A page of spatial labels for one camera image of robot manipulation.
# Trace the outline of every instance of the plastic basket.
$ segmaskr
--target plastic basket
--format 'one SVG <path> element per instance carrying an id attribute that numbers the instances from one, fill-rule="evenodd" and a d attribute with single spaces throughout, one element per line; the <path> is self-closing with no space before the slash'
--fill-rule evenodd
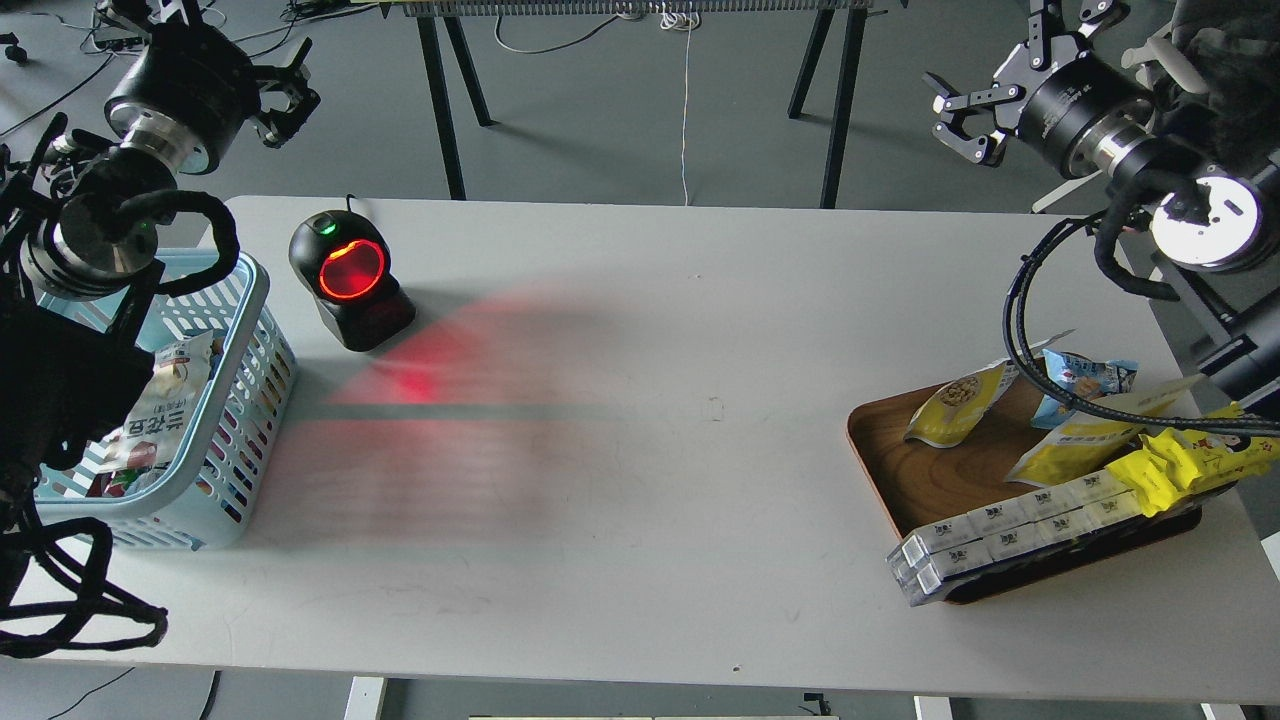
<path id="1" fill-rule="evenodd" d="M 166 250 L 157 258 L 165 275 L 207 268 L 207 250 Z M 45 521 L 92 516 L 111 528 L 116 547 L 223 547 L 238 538 L 250 515 L 284 407 L 293 389 L 297 361 L 266 309 L 266 270 L 241 254 L 232 274 L 200 292 L 156 297 L 138 346 L 156 351 L 174 340 L 207 329 L 225 329 L 224 355 L 205 386 L 177 456 L 152 486 L 124 497 L 86 497 L 105 448 L 90 443 L 70 470 L 41 468 L 36 506 Z M 60 315 L 102 331 L 123 293 L 72 302 L 41 301 Z"/>

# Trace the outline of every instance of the white table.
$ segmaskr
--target white table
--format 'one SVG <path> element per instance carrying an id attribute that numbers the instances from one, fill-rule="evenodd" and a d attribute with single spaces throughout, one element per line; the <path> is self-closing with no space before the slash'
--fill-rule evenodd
<path id="1" fill-rule="evenodd" d="M 305 369 L 244 539 L 118 553 L 169 637 L 59 659 L 1280 703 L 1280 584 L 1234 493 L 972 606 L 890 579 L 845 418 L 1001 355 L 1053 218 L 361 201 L 420 319 L 360 355 L 285 259 L 340 205 L 230 204 Z M 1083 238 L 1037 286 L 1034 337 L 1174 377 Z"/>

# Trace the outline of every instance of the gray floor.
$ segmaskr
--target gray floor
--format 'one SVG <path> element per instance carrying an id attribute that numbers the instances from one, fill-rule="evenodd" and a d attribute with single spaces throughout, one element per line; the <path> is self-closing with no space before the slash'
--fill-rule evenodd
<path id="1" fill-rule="evenodd" d="M 1140 44 L 1162 24 L 1166 1 L 1135 1 L 1133 15 L 1103 36 L 1108 60 Z M 77 53 L 83 36 L 52 18 L 18 10 L 63 13 L 87 22 L 83 0 L 0 3 L 0 32 L 18 33 L 32 56 L 19 68 L 0 61 L 0 127 L 56 97 L 99 65 Z M 270 28 L 283 0 L 220 0 L 230 37 Z M 974 168 L 937 143 L 925 69 L 963 88 L 979 87 L 1025 37 L 1024 3 L 914 3 L 870 20 L 845 155 L 838 208 L 893 210 L 1027 211 L 1055 187 L 1056 174 L 1021 146 L 998 170 Z M 506 40 L 539 47 L 576 37 L 598 18 L 512 18 Z M 827 54 L 814 78 L 806 115 L 785 109 L 812 24 L 809 14 L 705 15 L 689 46 L 687 179 L 691 202 L 723 206 L 815 206 L 826 158 L 835 91 L 835 64 L 844 17 L 837 15 Z M 490 19 L 465 19 L 476 68 L 493 117 L 480 128 L 470 115 L 451 54 L 458 145 L 474 200 L 680 205 L 681 120 L 686 37 L 658 29 L 657 18 L 616 22 L 582 45 L 521 56 L 495 46 Z M 183 186 L 223 197 L 323 195 L 367 197 L 448 196 L 435 140 L 415 24 L 376 12 L 312 26 L 296 35 L 315 41 L 308 59 L 312 86 L 324 97 L 311 122 L 283 150 L 261 147 L 241 133 L 216 173 Z M 247 41 L 269 47 L 279 36 Z M 269 58 L 280 61 L 284 50 Z M 108 135 L 101 106 L 128 68 L 114 60 L 60 109 L 73 126 Z M 42 123 L 0 137 L 19 154 Z M 1103 201 L 1101 184 L 1056 210 L 1088 211 Z M 180 220 L 165 242 L 187 245 L 202 232 Z M 430 241 L 430 228 L 422 231 Z M 1027 238 L 1028 247 L 1036 238 Z M 282 249 L 287 238 L 280 238 Z M 1262 275 L 1275 278 L 1275 265 Z M 983 278 L 983 282 L 1006 282 Z M 1231 279 L 1229 291 L 1253 296 L 1263 283 Z M 1178 313 L 1164 313 L 1175 350 L 1196 333 Z M 1242 487 L 1260 532 L 1280 529 L 1280 483 Z M 46 717 L 118 670 L 42 662 L 0 662 L 4 717 Z M 67 717 L 196 717 L 210 674 L 198 669 L 140 669 L 92 696 Z M 340 717 L 347 679 L 265 671 L 230 671 L 212 717 Z M 910 698 L 829 696 L 844 717 L 906 719 Z M 803 691 L 741 688 L 558 685 L 416 680 L 392 685 L 387 717 L 462 720 L 468 715 L 792 715 Z M 1006 717 L 1196 717 L 1193 706 L 956 701 L 957 719 Z"/>

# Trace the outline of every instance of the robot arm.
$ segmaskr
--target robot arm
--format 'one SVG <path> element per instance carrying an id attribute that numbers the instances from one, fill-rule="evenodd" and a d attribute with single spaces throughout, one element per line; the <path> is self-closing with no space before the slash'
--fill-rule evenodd
<path id="1" fill-rule="evenodd" d="M 1151 91 L 1098 59 L 1091 44 L 1126 14 L 1115 0 L 1085 3 L 1079 29 L 1069 31 L 1061 3 L 1032 0 L 1028 38 L 988 88 L 964 94 L 925 74 L 937 92 L 933 135 L 979 165 L 998 165 L 1015 137 L 1064 178 L 1106 173 L 1112 200 L 1094 227 L 1100 270 L 1126 292 L 1188 306 L 1216 345 L 1201 370 L 1247 410 L 1280 420 L 1280 290 L 1236 310 L 1201 277 L 1249 270 L 1275 254 L 1280 151 L 1242 176 L 1203 143 L 1151 132 Z M 991 117 L 993 129 L 970 135 L 965 124 L 977 115 Z M 1137 278 L 1115 259 L 1123 228 L 1148 225 L 1162 282 Z"/>
<path id="2" fill-rule="evenodd" d="M 236 224 L 220 200 L 178 188 L 177 173 L 214 172 L 246 122 L 279 147 L 319 105 L 301 44 L 283 67 L 255 65 L 201 20 L 196 0 L 161 0 L 159 22 L 145 0 L 101 0 L 102 22 L 128 27 L 146 49 L 106 102 L 119 140 L 68 131 L 58 114 L 29 161 L 10 167 L 0 150 L 0 620 L 61 615 L 37 635 L 0 632 L 0 653 L 35 657 L 59 648 L 122 650 L 155 644 L 164 610 L 106 582 L 111 534 L 92 519 L 44 527 L 32 483 L 40 464 L 65 469 L 84 446 L 127 418 L 151 378 L 152 356 L 136 347 L 156 295 L 178 296 L 228 275 L 239 251 Z M 279 92 L 283 110 L 261 96 Z M 4 170 L 18 172 L 4 177 Z M 46 192 L 37 172 L 52 178 Z M 177 213 L 209 218 L 219 258 L 212 266 L 161 282 L 157 224 Z M 92 300 L 123 291 L 105 332 L 40 307 L 36 291 Z M 56 546 L 92 539 L 81 565 Z M 74 601 L 10 607 L 28 560 L 76 593 Z M 109 643 L 77 643 L 99 614 L 133 619 L 150 630 Z"/>

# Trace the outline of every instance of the snack bag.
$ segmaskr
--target snack bag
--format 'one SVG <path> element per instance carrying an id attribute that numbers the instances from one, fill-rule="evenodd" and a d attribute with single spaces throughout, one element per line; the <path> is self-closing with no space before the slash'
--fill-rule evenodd
<path id="1" fill-rule="evenodd" d="M 1238 418 L 1231 405 L 1208 418 Z M 1142 448 L 1107 465 L 1132 487 L 1143 515 L 1151 518 L 1187 497 L 1201 495 L 1251 475 L 1261 475 L 1280 457 L 1280 439 L 1211 434 L 1165 428 L 1143 437 Z"/>
<path id="2" fill-rule="evenodd" d="M 1074 331 L 1059 333 L 1037 342 L 1032 351 L 1056 342 Z M 902 439 L 915 438 L 933 447 L 955 447 L 969 437 L 987 410 L 1005 395 L 1018 378 L 1018 368 L 1009 357 L 980 368 L 938 388 L 924 401 L 906 425 Z"/>
<path id="3" fill-rule="evenodd" d="M 156 352 L 154 374 L 142 396 L 124 424 L 102 441 L 106 451 L 97 469 L 100 475 L 165 465 L 177 456 L 209 382 L 212 340 L 210 331 Z"/>
<path id="4" fill-rule="evenodd" d="M 1146 389 L 1103 397 L 1098 405 L 1138 415 L 1160 415 L 1202 375 L 1171 380 Z M 1044 439 L 1027 451 L 1005 477 L 1006 483 L 1056 486 L 1097 470 L 1120 446 L 1133 439 L 1143 425 L 1106 420 L 1084 413 L 1071 414 Z"/>
<path id="5" fill-rule="evenodd" d="M 1133 389 L 1138 364 L 1133 360 L 1094 363 L 1071 352 L 1044 350 L 1044 372 L 1055 383 L 1076 397 L 1093 401 Z M 1046 430 L 1056 428 L 1068 414 L 1069 410 L 1062 404 L 1046 396 L 1032 418 L 1032 427 Z"/>

